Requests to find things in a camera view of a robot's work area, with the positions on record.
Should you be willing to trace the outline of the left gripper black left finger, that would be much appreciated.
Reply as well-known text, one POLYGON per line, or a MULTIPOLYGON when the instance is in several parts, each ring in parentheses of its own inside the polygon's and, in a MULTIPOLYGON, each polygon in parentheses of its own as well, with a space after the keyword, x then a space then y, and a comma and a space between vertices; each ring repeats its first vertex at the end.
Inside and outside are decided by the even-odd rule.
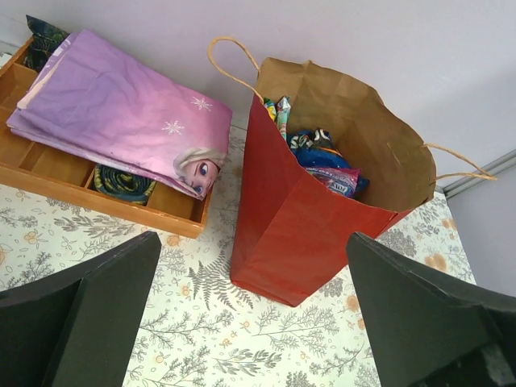
POLYGON ((161 242, 146 231, 1 293, 3 386, 120 386, 161 242))

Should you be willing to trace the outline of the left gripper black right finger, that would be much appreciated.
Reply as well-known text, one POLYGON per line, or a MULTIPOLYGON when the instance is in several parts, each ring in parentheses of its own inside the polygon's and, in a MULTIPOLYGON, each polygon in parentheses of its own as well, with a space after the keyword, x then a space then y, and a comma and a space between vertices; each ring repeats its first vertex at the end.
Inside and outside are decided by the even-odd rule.
POLYGON ((361 233, 348 266, 383 386, 513 386, 515 299, 361 233))

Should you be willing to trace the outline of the red paper bag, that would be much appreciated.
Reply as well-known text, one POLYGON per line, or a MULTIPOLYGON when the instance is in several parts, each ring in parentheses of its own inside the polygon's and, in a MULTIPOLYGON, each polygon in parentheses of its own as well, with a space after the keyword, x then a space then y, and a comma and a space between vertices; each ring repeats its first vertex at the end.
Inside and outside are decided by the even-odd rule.
POLYGON ((297 306, 346 266, 351 234, 377 237, 433 198, 435 145, 350 75, 273 57, 256 70, 230 279, 297 306), (266 98, 284 96, 292 106, 288 133, 327 130, 369 179, 357 198, 330 191, 298 163, 264 107, 266 98))

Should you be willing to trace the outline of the pink purple Fox's candy bag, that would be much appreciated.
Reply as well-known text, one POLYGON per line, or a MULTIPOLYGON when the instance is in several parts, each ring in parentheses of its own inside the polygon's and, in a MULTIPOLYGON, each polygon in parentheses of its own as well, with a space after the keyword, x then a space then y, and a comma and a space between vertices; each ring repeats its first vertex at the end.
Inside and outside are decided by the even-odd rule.
POLYGON ((359 169, 309 167, 306 168, 306 171, 336 194, 353 198, 356 193, 360 177, 359 169))

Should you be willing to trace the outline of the blue Oreo snack bag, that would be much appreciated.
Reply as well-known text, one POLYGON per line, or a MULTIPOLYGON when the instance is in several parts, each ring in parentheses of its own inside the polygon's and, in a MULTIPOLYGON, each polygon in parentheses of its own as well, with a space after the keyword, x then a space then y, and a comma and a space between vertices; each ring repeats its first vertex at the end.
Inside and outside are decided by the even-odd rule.
MULTIPOLYGON (((330 133, 320 127, 313 131, 299 131, 298 133, 287 135, 287 143, 298 163, 305 170, 309 167, 353 169, 333 144, 330 133)), ((360 170, 358 186, 353 198, 362 194, 368 186, 369 179, 363 177, 360 170)))

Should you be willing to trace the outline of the green candy packet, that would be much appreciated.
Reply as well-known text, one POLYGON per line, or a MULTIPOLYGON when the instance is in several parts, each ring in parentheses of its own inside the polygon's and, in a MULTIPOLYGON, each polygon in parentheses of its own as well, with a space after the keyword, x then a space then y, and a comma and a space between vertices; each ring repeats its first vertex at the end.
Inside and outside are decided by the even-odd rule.
POLYGON ((271 99, 264 99, 264 107, 271 120, 276 124, 283 139, 287 139, 287 122, 291 111, 289 96, 283 96, 277 103, 271 99))

